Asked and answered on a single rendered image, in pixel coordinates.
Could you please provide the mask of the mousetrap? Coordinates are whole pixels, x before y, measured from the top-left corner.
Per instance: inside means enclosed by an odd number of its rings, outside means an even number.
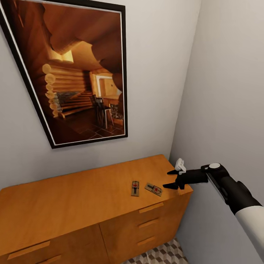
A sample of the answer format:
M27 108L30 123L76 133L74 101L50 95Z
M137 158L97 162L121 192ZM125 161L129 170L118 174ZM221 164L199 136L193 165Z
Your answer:
M139 181L132 181L131 196L139 197Z
M162 195L162 192L163 192L163 189L157 187L157 186L154 186L150 183L147 183L147 185L145 186L145 189L147 189L148 191L151 191L152 193L158 195L158 196L161 196Z

